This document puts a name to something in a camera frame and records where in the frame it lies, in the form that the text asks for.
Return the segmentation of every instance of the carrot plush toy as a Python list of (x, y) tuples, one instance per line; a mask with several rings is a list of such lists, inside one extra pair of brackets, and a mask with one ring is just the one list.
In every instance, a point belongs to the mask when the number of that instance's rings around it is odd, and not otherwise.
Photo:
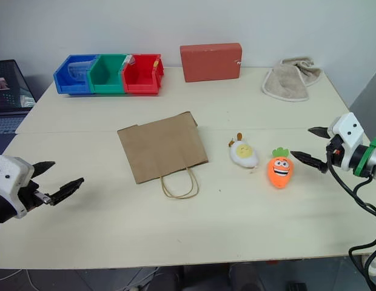
[(273, 159), (267, 164), (267, 175), (271, 183), (279, 188), (285, 188), (293, 174), (293, 163), (287, 158), (288, 149), (282, 147), (272, 152)]

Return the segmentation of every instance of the yellow yolk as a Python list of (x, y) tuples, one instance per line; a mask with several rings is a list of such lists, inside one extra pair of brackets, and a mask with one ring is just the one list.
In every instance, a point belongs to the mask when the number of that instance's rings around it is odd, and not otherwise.
[(240, 144), (235, 152), (240, 158), (248, 158), (253, 155), (253, 148), (248, 144)]

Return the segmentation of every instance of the plastic storage bin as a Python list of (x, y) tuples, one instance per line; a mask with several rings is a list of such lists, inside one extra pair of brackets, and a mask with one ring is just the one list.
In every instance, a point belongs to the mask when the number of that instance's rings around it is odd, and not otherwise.
[(121, 77), (125, 58), (126, 55), (99, 55), (87, 71), (93, 93), (125, 93)]
[[(86, 75), (89, 66), (92, 65), (99, 55), (69, 55), (68, 58), (60, 65), (60, 67), (53, 74), (55, 79), (56, 89), (59, 94), (89, 94), (92, 93), (87, 78), (81, 78), (81, 75)], [(79, 68), (77, 77), (70, 75), (69, 66), (74, 63), (88, 62), (88, 67)]]
[(161, 87), (164, 67), (161, 55), (132, 55), (122, 71), (126, 93), (157, 94)]

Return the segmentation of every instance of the egg plush toy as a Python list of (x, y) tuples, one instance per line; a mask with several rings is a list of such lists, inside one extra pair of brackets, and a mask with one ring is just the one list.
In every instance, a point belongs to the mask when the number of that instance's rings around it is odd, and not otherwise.
[(258, 165), (256, 151), (246, 142), (242, 141), (242, 133), (237, 134), (237, 141), (229, 143), (230, 157), (235, 164), (245, 168), (254, 168)]

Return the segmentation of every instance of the laptop screen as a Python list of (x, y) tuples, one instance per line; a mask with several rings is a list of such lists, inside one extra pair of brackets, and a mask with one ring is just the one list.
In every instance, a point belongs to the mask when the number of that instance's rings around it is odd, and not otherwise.
[(0, 61), (0, 115), (27, 113), (35, 104), (15, 60)]

